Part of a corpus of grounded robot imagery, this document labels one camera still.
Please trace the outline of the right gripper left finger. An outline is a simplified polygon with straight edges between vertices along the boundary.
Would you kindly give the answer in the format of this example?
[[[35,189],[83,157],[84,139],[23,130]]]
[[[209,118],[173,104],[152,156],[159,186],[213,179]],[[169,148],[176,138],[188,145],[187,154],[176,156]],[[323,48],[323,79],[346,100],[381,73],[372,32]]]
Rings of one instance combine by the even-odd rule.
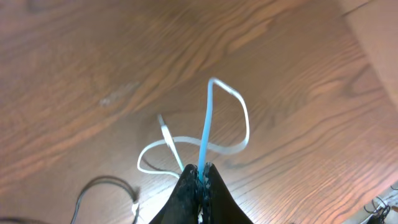
[[[169,199],[150,224],[198,224],[197,167],[188,164]]]

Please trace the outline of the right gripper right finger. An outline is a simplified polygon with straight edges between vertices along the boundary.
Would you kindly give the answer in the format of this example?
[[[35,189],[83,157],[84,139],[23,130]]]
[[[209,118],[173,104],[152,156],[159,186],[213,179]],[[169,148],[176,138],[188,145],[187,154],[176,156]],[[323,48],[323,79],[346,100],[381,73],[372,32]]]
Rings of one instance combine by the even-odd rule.
[[[216,166],[206,163],[203,188],[203,222],[207,224],[253,224],[240,209]]]

